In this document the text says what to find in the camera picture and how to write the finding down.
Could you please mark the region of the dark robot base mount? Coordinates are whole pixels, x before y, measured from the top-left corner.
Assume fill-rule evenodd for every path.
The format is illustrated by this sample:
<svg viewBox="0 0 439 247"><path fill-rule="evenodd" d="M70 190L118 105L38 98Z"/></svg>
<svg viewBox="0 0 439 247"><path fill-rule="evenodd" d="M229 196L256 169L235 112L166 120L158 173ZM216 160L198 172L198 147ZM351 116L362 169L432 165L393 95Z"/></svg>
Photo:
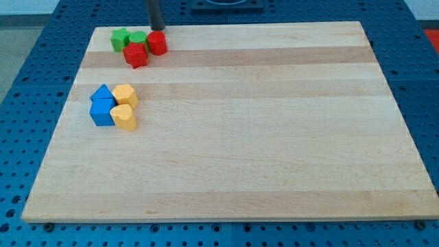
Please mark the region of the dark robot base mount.
<svg viewBox="0 0 439 247"><path fill-rule="evenodd" d="M192 12L262 10L264 0L190 0Z"/></svg>

